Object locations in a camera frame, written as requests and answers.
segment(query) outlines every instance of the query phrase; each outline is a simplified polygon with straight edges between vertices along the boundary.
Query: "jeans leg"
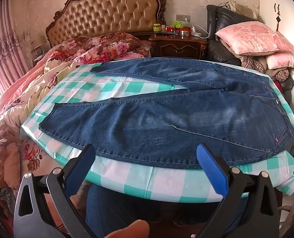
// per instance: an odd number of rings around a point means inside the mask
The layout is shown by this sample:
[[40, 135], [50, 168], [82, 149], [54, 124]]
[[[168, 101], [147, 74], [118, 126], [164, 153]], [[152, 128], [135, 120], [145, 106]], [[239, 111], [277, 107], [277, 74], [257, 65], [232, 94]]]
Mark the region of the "jeans leg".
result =
[[155, 220], [157, 215], [157, 207], [153, 201], [115, 192], [95, 184], [89, 189], [86, 224], [98, 238], [125, 228], [137, 219]]

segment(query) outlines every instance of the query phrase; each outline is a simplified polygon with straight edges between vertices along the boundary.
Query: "black leather sofa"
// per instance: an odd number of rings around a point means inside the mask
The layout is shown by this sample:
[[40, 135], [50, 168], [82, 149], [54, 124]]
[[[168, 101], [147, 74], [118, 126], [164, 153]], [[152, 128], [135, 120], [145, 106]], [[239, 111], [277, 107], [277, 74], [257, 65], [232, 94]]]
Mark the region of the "black leather sofa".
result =
[[237, 14], [226, 8], [215, 5], [208, 5], [208, 55], [207, 60], [213, 62], [228, 63], [241, 66], [241, 61], [236, 58], [224, 45], [220, 42], [220, 38], [215, 35], [217, 31], [227, 26], [238, 24], [246, 21], [255, 21], [251, 18]]

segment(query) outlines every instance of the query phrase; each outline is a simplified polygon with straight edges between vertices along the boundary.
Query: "tufted leather headboard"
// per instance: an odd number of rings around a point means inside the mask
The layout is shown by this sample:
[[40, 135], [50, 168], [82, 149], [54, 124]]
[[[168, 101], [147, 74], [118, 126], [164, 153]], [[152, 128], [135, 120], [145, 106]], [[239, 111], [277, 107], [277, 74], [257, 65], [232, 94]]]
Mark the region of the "tufted leather headboard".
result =
[[46, 35], [53, 47], [75, 36], [151, 32], [154, 23], [166, 24], [165, 5], [166, 0], [67, 0]]

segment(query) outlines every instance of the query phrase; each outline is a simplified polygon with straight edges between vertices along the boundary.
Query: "green bag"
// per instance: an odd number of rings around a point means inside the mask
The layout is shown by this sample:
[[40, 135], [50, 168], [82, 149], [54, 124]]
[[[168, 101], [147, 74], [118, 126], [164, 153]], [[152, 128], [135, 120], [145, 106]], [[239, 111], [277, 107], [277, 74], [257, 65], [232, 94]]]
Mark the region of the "green bag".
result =
[[183, 28], [182, 22], [181, 21], [175, 21], [171, 24], [172, 27], [176, 27], [176, 28]]

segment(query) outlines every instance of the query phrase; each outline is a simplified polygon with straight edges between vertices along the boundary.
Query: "wall outlet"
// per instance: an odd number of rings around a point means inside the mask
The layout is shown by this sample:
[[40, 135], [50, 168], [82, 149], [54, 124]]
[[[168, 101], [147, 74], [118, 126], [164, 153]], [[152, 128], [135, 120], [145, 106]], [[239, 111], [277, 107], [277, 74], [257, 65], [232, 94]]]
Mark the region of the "wall outlet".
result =
[[187, 22], [190, 22], [190, 15], [183, 15], [183, 14], [176, 14], [176, 20], [178, 21], [186, 21], [185, 19], [187, 18]]

